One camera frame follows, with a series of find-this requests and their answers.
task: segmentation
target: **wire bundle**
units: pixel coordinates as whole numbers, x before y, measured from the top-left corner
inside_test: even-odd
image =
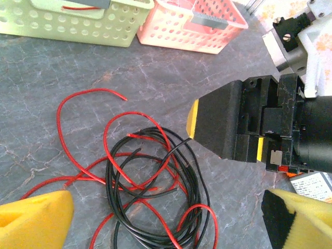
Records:
[[[94,163],[89,165],[88,167],[84,168],[80,163],[78,163],[75,158],[70,153],[69,149],[67,148],[67,145],[65,143],[62,129],[61,129],[61,110],[64,104],[79,95],[83,95],[89,92],[97,92],[97,91],[104,91],[109,92],[112,94],[115,94],[116,96],[120,97],[123,100],[127,100],[126,97],[123,95],[110,90],[110,89],[104,89],[104,88],[97,88],[97,89],[90,89],[82,92],[74,93],[68,97],[66,97],[59,105],[58,111],[57,111],[57,127],[58,127],[58,134],[59,139],[61,142],[61,145],[64,149],[64,152],[68,156],[69,160],[78,168],[80,169],[80,172],[76,176],[60,176],[55,177],[52,179],[48,179],[35,187],[33,187],[30,191],[28,191],[21,199],[25,199],[28,196],[30,196],[32,193],[34,193],[36,190],[40,189],[41,187],[48,185],[50,183],[58,182],[58,181],[67,181],[64,184],[64,188],[68,187],[70,184],[72,184],[74,181],[96,181],[100,182],[102,184],[106,185],[106,192],[107,192],[107,198],[109,201],[109,204],[112,208],[112,213],[110,213],[108,216],[104,218],[104,220],[100,223],[100,225],[97,227],[89,246],[89,249],[93,249],[94,243],[96,241],[96,238],[102,229],[102,227],[107,223],[109,219],[111,219],[114,215],[117,218],[117,224],[115,228],[114,233],[114,248],[117,248],[117,237],[118,237],[118,230],[119,226],[123,225],[143,246],[146,248],[177,248],[180,249],[183,246],[193,244],[194,248],[198,248],[200,245],[202,238],[206,232],[206,229],[208,227],[209,222],[209,213],[211,213],[214,221],[215,226],[215,240],[213,248],[217,247],[218,242],[218,225],[217,225],[217,219],[210,208],[210,198],[208,194],[208,190],[206,188],[206,185],[204,183],[201,171],[199,169],[198,161],[190,148],[190,146],[187,144],[190,139],[183,140],[179,135],[172,132],[169,129],[162,128],[156,123],[151,117],[144,113],[140,112],[126,112],[121,113],[114,118],[112,118],[106,125],[104,130],[104,149],[106,152],[106,157],[100,158],[96,160]],[[118,118],[125,116],[125,115],[140,115],[147,119],[149,119],[155,127],[146,128],[144,130],[141,130],[137,133],[128,134],[126,137],[121,139],[116,145],[109,150],[108,144],[107,144],[107,133],[111,126],[111,124]],[[172,137],[180,140],[179,144],[176,144]],[[118,152],[119,149],[132,139],[144,139],[149,141],[154,141],[162,144],[162,146],[167,151],[167,154],[164,158],[158,158],[155,156],[150,156],[147,154],[140,153],[140,148],[136,149],[134,152]],[[207,205],[202,204],[201,196],[200,196],[200,190],[199,190],[199,181],[198,178],[193,170],[193,167],[189,163],[189,161],[184,157],[182,152],[179,150],[179,147],[185,145],[187,150],[192,155],[195,166],[197,167],[197,171],[199,174],[200,181],[203,185],[206,199],[207,199]],[[116,157],[126,157],[124,162],[121,165],[118,165],[115,158]],[[123,171],[123,168],[126,166],[128,162],[131,160],[134,160],[135,158],[148,158],[151,160],[154,160],[156,162],[159,162],[159,168],[156,171],[156,173],[148,180],[146,180],[142,184],[136,184],[131,178],[129,178],[126,173]],[[106,166],[106,178],[100,178],[93,173],[90,172],[90,170],[98,165],[100,162],[107,161]],[[169,174],[173,177],[174,183],[173,185],[166,191],[158,193],[158,194],[151,194],[151,195],[145,195],[147,192],[158,190],[159,188],[154,186],[157,177],[159,174],[163,171],[167,170]],[[120,176],[123,176],[123,178],[130,183],[132,186],[127,187],[124,184],[122,184],[119,179]],[[149,204],[148,200],[152,198],[161,197],[164,195],[167,195],[169,193],[177,191],[177,186],[186,194],[187,196],[187,203],[189,208],[187,211],[183,214],[182,219],[178,223],[176,232],[172,233],[170,228],[167,226],[166,222],[163,220],[162,216],[154,209],[152,205]],[[123,191],[130,196],[133,197],[133,199],[128,202],[127,204],[123,205],[120,197],[120,191]],[[145,206],[147,206],[161,221],[163,224],[166,232],[166,235],[158,235],[153,234],[147,231],[144,231],[138,227],[135,227],[131,222],[128,220],[126,216],[126,211],[132,206],[133,204],[142,203]],[[202,209],[207,209],[208,214],[203,221],[202,216]],[[202,232],[199,232],[200,225],[204,222]]]

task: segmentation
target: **black wire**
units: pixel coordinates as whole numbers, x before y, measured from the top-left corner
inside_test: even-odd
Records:
[[[175,132],[167,129],[162,128],[164,132],[167,134],[167,138],[171,143],[171,150],[164,156],[164,158],[158,158],[150,155],[140,155],[138,152],[141,150],[140,148],[136,149],[131,155],[129,155],[124,162],[120,165],[120,167],[123,169],[128,162],[131,160],[134,160],[136,158],[147,158],[152,159],[159,162],[159,168],[157,168],[156,171],[158,171],[162,165],[165,163],[165,161],[173,155],[175,158],[177,164],[179,165],[180,169],[178,169],[174,163],[169,162],[168,166],[175,171],[179,175],[179,180],[181,180],[183,186],[185,187],[186,191],[188,192],[187,196],[187,204],[188,207],[193,206],[195,204],[202,203],[201,195],[200,195],[200,189],[199,189],[199,181],[196,176],[196,173],[191,166],[189,160],[183,155],[183,153],[180,151],[180,147],[182,145],[185,146],[185,148],[189,151],[191,154],[194,165],[197,168],[197,172],[199,175],[199,179],[202,183],[202,186],[204,188],[204,192],[206,195],[207,200],[207,206],[210,206],[210,197],[208,193],[208,189],[205,185],[205,182],[203,180],[202,173],[199,168],[199,164],[197,161],[197,158],[192,151],[191,147],[187,144],[191,139],[182,139],[178,134]],[[139,132],[134,133],[136,135],[143,135],[152,137],[162,143],[166,143],[165,138],[161,134],[161,132],[158,130],[157,127],[150,127],[143,129]],[[176,144],[173,140],[173,138],[176,138],[180,140],[179,144]],[[134,138],[132,137],[124,137],[119,142],[115,144],[115,146],[111,149],[110,154],[115,157],[116,153],[121,149],[123,145],[130,142]],[[129,190],[126,186],[124,186],[120,181],[120,173],[115,172],[113,164],[108,161],[106,165],[106,193],[107,193],[107,199],[108,203],[112,209],[112,212],[114,213],[114,217],[117,219],[117,224],[114,231],[114,237],[113,237],[113,247],[114,249],[117,249],[117,241],[118,241],[118,232],[120,225],[123,225],[133,236],[136,238],[145,248],[175,248],[173,242],[169,238],[168,235],[160,235],[160,234],[154,234],[151,232],[144,231],[135,225],[133,225],[127,215],[127,210],[138,200],[138,199],[153,199],[158,198],[164,195],[167,195],[169,193],[172,193],[174,191],[177,191],[177,188],[170,189],[167,191],[164,191],[162,193],[158,193],[155,195],[145,195],[146,192],[148,192],[151,188],[153,188],[156,180],[158,177],[156,177],[153,181],[151,181],[145,189],[140,190],[140,192],[133,192]],[[133,199],[128,203],[126,208],[123,208],[123,203],[120,197],[120,190],[123,190],[124,193],[128,194],[129,196],[132,196]],[[193,247],[198,248],[204,234],[206,232],[206,229],[208,227],[209,223],[209,212],[207,213],[204,221],[203,229],[199,235],[197,243],[195,243],[195,238],[197,233],[199,233],[199,228],[203,222],[203,215],[201,209],[194,209],[192,210],[187,217],[184,220],[184,223],[181,227],[181,230],[178,232],[173,232],[174,237],[176,238],[177,242],[181,247],[187,246],[190,243],[195,244]]]

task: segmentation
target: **pink basket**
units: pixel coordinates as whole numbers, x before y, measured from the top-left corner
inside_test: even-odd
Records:
[[[247,28],[230,0],[155,0],[137,36],[146,45],[217,54]]]

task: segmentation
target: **red wire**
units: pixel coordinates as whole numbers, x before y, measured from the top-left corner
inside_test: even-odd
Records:
[[[149,140],[149,141],[154,141],[154,142],[158,142],[161,143],[162,146],[167,150],[170,151],[171,150],[171,145],[170,145],[170,141],[168,140],[165,132],[163,131],[162,127],[160,127],[158,125],[158,123],[156,123],[151,117],[149,117],[148,115],[144,114],[144,113],[140,113],[140,112],[125,112],[122,114],[119,114],[117,116],[115,116],[114,118],[112,118],[106,125],[105,130],[104,130],[104,136],[103,136],[103,140],[104,140],[104,148],[105,148],[105,152],[106,152],[106,157],[100,158],[98,160],[96,160],[94,163],[90,164],[88,167],[83,168],[76,160],[75,158],[71,155],[71,153],[69,152],[67,145],[64,141],[64,137],[63,137],[63,133],[62,133],[62,129],[61,129],[61,109],[63,107],[63,105],[70,100],[71,98],[75,97],[75,96],[79,96],[82,94],[86,94],[89,92],[96,92],[96,91],[105,91],[105,92],[109,92],[112,94],[115,94],[116,96],[120,97],[123,100],[127,100],[126,97],[124,97],[123,95],[121,95],[120,93],[117,93],[113,90],[110,89],[105,89],[105,88],[96,88],[96,89],[90,89],[90,90],[86,90],[86,91],[81,91],[81,92],[77,92],[74,93],[68,97],[66,97],[59,105],[58,110],[57,110],[57,127],[58,127],[58,134],[59,134],[59,139],[61,142],[61,145],[63,147],[63,150],[65,151],[65,153],[67,154],[68,158],[70,159],[70,161],[80,169],[80,172],[76,175],[76,176],[60,176],[60,177],[55,177],[52,179],[48,179],[42,183],[39,183],[38,185],[36,185],[35,187],[33,187],[31,190],[29,190],[25,195],[22,196],[21,199],[25,199],[28,196],[30,196],[32,193],[34,193],[36,190],[40,189],[41,187],[44,187],[50,183],[54,183],[54,182],[58,182],[58,181],[67,181],[64,184],[64,188],[66,188],[67,186],[69,186],[71,183],[73,183],[74,181],[97,181],[100,182],[102,184],[105,184],[105,179],[102,179],[94,174],[92,174],[89,170],[91,170],[93,167],[95,167],[98,163],[105,161],[105,160],[110,160],[111,163],[114,165],[114,167],[118,170],[118,172],[120,172],[120,174],[123,176],[123,178],[126,179],[126,181],[128,183],[130,183],[132,186],[128,187],[129,190],[133,191],[133,190],[138,190],[138,189],[144,189],[145,185],[147,185],[148,183],[150,183],[151,181],[153,181],[153,179],[155,179],[164,169],[166,169],[170,175],[174,178],[174,183],[173,185],[169,188],[172,189],[174,188],[174,186],[179,185],[180,188],[182,189],[182,191],[184,191],[184,193],[186,195],[188,195],[185,187],[183,186],[183,184],[178,180],[178,173],[173,173],[172,170],[168,167],[168,163],[169,161],[172,159],[172,161],[174,162],[174,165],[179,168],[177,161],[175,160],[174,155],[172,154],[171,156],[169,156],[167,158],[167,160],[165,161],[165,163],[161,166],[161,168],[148,180],[146,180],[144,183],[142,184],[136,184],[131,178],[129,178],[126,173],[120,168],[120,166],[117,164],[117,162],[115,161],[115,159],[112,157],[112,155],[109,153],[108,150],[108,145],[107,145],[107,133],[109,130],[109,127],[111,126],[111,124],[118,118],[125,116],[125,115],[140,115],[143,116],[145,118],[147,118],[148,120],[150,120],[157,128],[158,130],[161,132],[162,136],[164,137],[166,143],[161,143],[160,141],[153,139],[151,137],[146,137],[146,136],[140,136],[140,135],[135,135],[135,134],[128,134],[128,136],[130,137],[134,137],[136,139],[145,139],[145,140]],[[129,156],[131,153],[117,153],[115,154],[115,157],[122,157],[122,156]],[[154,191],[157,190],[158,187],[154,187],[152,189],[150,189],[149,191]],[[163,227],[165,228],[165,231],[167,232],[168,236],[170,237],[171,241],[173,242],[173,244],[175,245],[175,247],[177,249],[182,249],[181,246],[179,245],[179,243],[177,242],[177,240],[175,239],[174,235],[172,234],[172,231],[170,230],[170,228],[168,227],[167,223],[164,221],[164,219],[162,218],[162,216],[157,212],[157,210],[150,205],[146,199],[138,199],[135,204],[137,203],[142,203],[144,205],[146,205],[157,217],[158,219],[161,221],[161,223],[163,224]],[[191,212],[193,209],[195,208],[204,208],[207,209],[211,214],[212,214],[212,218],[214,221],[214,225],[215,225],[215,240],[214,240],[214,245],[213,245],[213,249],[216,249],[217,247],[217,243],[218,243],[218,224],[217,224],[217,218],[216,215],[214,214],[214,212],[212,211],[212,209],[204,204],[196,204],[191,206],[183,215],[183,217],[181,218],[181,221],[178,225],[177,230],[179,231],[181,229],[181,226],[186,218],[186,216],[189,214],[189,212]],[[111,218],[113,217],[113,213],[109,214],[108,216],[106,216],[104,218],[104,220],[99,224],[99,226],[97,227],[96,231],[94,232],[94,235],[91,239],[91,243],[89,246],[89,249],[93,249],[94,247],[94,243],[97,239],[97,236],[100,232],[100,230],[103,228],[103,226],[107,223],[107,221],[109,221]]]
[[[63,9],[69,9],[69,10],[91,10],[91,9],[100,9],[98,7],[69,7],[69,6],[62,6]]]

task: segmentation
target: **marble countertop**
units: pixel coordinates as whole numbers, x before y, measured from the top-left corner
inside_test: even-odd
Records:
[[[18,200],[46,179],[78,172],[64,154],[56,128],[57,107],[69,94],[105,87],[129,99],[124,102],[108,93],[92,93],[64,107],[65,140],[86,167],[105,155],[103,130],[118,113],[145,112],[186,137],[186,119],[195,99],[232,80],[269,74],[278,77],[257,29],[242,32],[218,55],[142,46],[136,39],[129,48],[118,48],[0,35],[0,48],[0,204]],[[110,132],[110,146],[128,132],[147,126],[151,124],[141,117],[120,119]],[[261,199],[267,188],[291,190],[290,182],[281,174],[265,171],[262,163],[221,160],[194,141],[190,145],[217,214],[218,248],[271,248]],[[137,182],[152,172],[142,162],[132,163],[128,170],[137,174]],[[93,172],[104,176],[105,164]],[[62,183],[54,183],[35,195],[61,187]],[[105,187],[76,182],[68,189],[75,201],[75,215],[64,248],[87,248],[110,212]],[[181,195],[152,201],[170,227],[184,203]],[[164,232],[157,218],[139,205],[129,211],[129,217],[144,228]],[[106,224],[95,248],[110,248],[114,226],[114,220]],[[200,248],[212,248],[213,239],[211,221]],[[118,245],[141,248],[123,228]]]

